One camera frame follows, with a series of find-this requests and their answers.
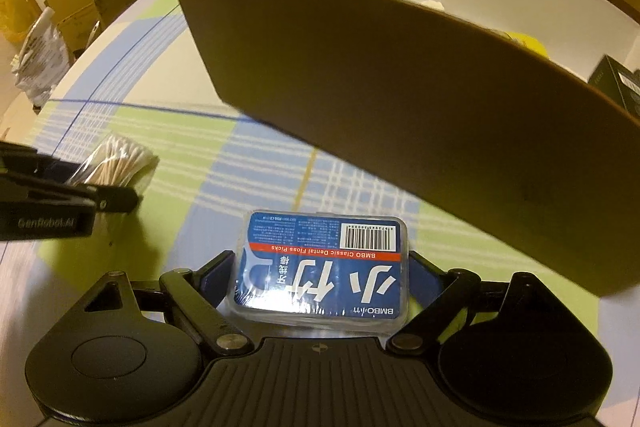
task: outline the blue label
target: blue label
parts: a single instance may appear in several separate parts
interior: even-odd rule
[[[235,300],[270,311],[394,319],[401,251],[397,221],[254,212]]]

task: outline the tablecloth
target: tablecloth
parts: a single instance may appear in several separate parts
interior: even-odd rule
[[[236,247],[248,211],[268,208],[398,216],[411,248],[443,269],[465,267],[489,280],[536,273],[612,356],[614,381],[601,418],[640,426],[637,290],[598,301],[475,227],[228,107],[212,87],[177,0],[139,0],[107,28],[58,86],[28,141],[80,162],[109,131],[159,157],[142,204],[117,240],[110,246],[94,233],[0,243],[0,425],[31,426],[41,418],[24,381],[24,360],[104,272],[123,269],[135,280],[195,269]]]

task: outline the yellow line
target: yellow line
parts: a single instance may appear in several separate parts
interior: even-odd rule
[[[293,212],[297,212],[300,209],[300,203],[302,203],[302,196],[305,193],[306,186],[309,184],[309,178],[311,177],[311,171],[314,169],[316,156],[318,156],[318,149],[314,147],[313,149],[311,149],[311,155],[309,156],[309,161],[306,162],[305,174],[304,176],[302,176],[302,181],[300,182],[300,187],[298,188],[298,193],[296,194],[296,199],[293,200],[293,205],[291,207],[291,210]]]

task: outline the clear plastic case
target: clear plastic case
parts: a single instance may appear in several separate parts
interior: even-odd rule
[[[254,321],[390,333],[408,312],[407,259],[397,217],[256,210],[227,303]]]

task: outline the red stripe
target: red stripe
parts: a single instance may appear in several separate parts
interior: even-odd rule
[[[283,253],[287,255],[307,255],[311,257],[340,257],[342,259],[369,259],[372,261],[400,261],[395,252],[336,250],[335,248],[292,247],[290,245],[269,245],[268,243],[249,243],[257,252]]]

